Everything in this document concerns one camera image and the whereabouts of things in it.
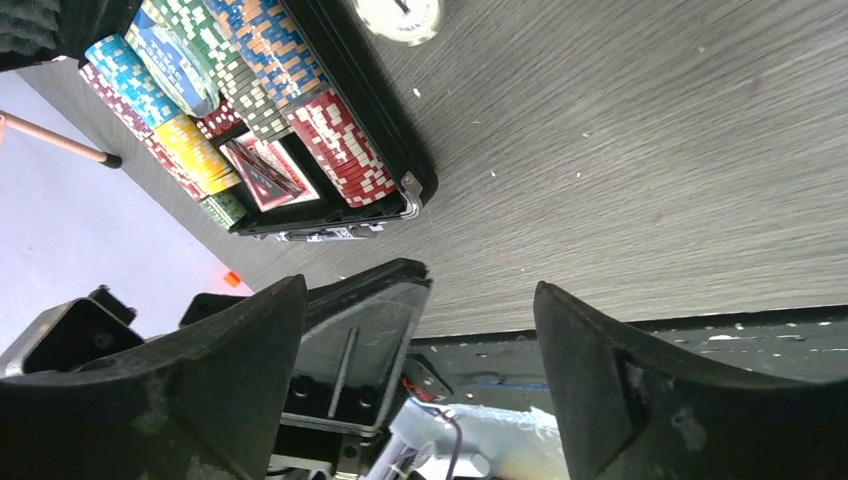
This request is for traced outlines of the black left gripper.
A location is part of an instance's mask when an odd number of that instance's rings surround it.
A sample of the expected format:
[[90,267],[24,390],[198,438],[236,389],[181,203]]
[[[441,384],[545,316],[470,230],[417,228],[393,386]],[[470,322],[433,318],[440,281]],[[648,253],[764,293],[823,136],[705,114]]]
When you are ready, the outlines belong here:
[[387,450],[406,355],[432,281],[398,258],[308,291],[266,479],[363,479]]

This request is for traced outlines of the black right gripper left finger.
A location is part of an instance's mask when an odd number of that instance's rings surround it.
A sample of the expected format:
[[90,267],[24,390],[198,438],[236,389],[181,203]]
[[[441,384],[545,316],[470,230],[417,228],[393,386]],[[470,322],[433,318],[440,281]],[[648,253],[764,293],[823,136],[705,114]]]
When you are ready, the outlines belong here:
[[262,479],[307,307],[302,275],[70,371],[1,382],[5,479]]

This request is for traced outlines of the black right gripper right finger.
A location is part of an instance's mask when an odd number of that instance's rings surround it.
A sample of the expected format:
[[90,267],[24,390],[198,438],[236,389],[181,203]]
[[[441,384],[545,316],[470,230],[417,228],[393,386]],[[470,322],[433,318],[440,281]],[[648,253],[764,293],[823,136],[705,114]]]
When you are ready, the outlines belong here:
[[708,359],[547,282],[533,315],[571,478],[846,477],[845,380]]

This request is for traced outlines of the green poker chip stack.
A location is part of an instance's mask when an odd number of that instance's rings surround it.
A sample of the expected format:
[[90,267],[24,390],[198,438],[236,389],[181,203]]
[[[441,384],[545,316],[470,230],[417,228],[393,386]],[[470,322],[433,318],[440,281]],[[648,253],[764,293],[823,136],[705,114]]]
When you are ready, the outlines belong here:
[[216,225],[226,231],[230,231],[248,215],[242,202],[229,190],[208,195],[198,205]]

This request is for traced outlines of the black poker set case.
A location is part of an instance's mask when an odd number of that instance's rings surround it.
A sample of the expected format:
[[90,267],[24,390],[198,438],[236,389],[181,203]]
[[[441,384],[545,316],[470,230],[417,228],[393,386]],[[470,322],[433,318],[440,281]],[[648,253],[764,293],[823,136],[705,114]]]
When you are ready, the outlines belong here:
[[64,58],[224,230],[367,239],[433,163],[363,31],[418,45],[438,1],[5,1],[5,71]]

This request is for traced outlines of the blue playing card deck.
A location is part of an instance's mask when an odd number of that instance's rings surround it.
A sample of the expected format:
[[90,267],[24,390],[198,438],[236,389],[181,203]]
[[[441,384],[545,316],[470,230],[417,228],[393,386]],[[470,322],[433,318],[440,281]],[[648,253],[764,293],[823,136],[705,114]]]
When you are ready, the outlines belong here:
[[185,114],[201,118],[220,106],[218,90],[203,64],[145,1],[125,35],[155,83]]

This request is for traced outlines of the red white chip stack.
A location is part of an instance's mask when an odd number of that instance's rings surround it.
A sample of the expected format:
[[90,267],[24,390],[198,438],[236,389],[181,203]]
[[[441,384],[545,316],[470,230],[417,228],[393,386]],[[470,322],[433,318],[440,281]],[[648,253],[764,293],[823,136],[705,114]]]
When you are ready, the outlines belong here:
[[79,69],[78,73],[115,116],[147,148],[160,166],[195,202],[200,202],[207,196],[207,193],[174,161],[164,146],[157,140],[153,130],[145,124],[128,101],[109,85],[99,70],[92,64],[86,64]]

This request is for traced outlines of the orange clip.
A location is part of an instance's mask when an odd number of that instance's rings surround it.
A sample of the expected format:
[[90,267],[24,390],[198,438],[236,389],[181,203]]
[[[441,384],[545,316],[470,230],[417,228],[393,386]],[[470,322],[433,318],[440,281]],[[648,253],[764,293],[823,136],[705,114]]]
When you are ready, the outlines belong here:
[[233,271],[229,271],[223,276],[223,280],[231,287],[237,288],[241,283],[241,277]]

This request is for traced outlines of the clear all-in triangle button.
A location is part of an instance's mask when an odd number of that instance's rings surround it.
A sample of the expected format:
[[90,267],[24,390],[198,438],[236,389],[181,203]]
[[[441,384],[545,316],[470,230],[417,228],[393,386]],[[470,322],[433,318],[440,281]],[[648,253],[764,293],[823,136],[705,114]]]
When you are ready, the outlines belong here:
[[267,212],[298,199],[303,189],[267,162],[269,150],[256,138],[231,139],[221,151],[239,172],[257,207]]

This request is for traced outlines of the red playing card deck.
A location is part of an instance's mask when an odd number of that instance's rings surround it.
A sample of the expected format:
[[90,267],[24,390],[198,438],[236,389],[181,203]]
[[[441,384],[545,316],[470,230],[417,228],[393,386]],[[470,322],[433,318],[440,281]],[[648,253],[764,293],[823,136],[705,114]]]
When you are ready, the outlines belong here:
[[[239,138],[239,139],[256,138],[256,139],[258,139],[255,135],[253,135],[250,132],[244,133],[243,135],[237,136],[233,139],[236,139],[236,138]],[[320,196],[318,190],[313,186],[313,184],[310,182],[308,177],[301,171],[299,166],[294,162],[294,160],[291,157],[291,155],[289,154],[289,152],[282,146],[282,144],[279,141],[270,141],[270,142],[266,142],[266,141],[262,141],[262,140],[260,140],[260,141],[269,150],[269,153],[267,153],[267,158],[268,158],[267,162],[270,163],[275,169],[277,169],[281,173],[285,174],[286,176],[288,176],[289,178],[294,180],[303,189],[303,193],[298,199],[292,200],[289,203],[284,204],[283,206],[291,205],[291,204],[298,204],[298,203],[309,203],[309,202],[314,202],[314,201],[321,199],[321,196]],[[219,146],[219,151],[224,155],[224,153],[221,151],[221,146],[223,144],[221,144]]]

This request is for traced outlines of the red dice in case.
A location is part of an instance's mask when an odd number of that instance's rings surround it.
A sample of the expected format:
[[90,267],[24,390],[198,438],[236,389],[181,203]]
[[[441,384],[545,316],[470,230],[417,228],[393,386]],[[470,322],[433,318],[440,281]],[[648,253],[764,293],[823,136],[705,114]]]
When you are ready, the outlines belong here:
[[230,102],[222,98],[217,109],[205,117],[195,118],[194,123],[206,139],[212,140],[241,126],[243,121]]

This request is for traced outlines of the green white chip stack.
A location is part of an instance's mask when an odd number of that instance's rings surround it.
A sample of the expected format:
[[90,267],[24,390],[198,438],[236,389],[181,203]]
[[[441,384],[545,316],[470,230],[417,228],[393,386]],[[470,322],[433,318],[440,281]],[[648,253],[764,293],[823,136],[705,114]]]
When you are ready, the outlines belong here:
[[275,141],[292,132],[284,115],[228,34],[201,0],[144,1],[153,20],[175,34],[211,76],[217,90],[251,132],[263,141]]

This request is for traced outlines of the blue yellow chip stack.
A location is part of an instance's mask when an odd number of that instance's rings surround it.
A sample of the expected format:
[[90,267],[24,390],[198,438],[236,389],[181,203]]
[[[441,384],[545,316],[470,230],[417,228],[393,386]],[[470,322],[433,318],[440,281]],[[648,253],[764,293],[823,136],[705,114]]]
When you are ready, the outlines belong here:
[[122,36],[106,36],[89,46],[84,55],[153,130],[153,139],[163,147],[177,171],[203,196],[218,194],[241,182],[239,174],[166,95]]

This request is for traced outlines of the blue red chip stack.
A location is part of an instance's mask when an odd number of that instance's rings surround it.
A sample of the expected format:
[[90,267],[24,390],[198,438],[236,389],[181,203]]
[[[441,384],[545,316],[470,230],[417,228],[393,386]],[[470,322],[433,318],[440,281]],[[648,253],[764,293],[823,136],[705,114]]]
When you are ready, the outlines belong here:
[[348,206],[364,207],[397,190],[281,2],[205,4]]

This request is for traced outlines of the white poker chip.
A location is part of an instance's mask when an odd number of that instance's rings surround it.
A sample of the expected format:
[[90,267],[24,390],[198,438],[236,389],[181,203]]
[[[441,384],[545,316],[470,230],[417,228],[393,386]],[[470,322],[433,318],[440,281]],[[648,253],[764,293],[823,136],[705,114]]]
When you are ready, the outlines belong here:
[[441,0],[358,0],[354,8],[365,27],[388,40],[418,46],[433,39],[444,13]]

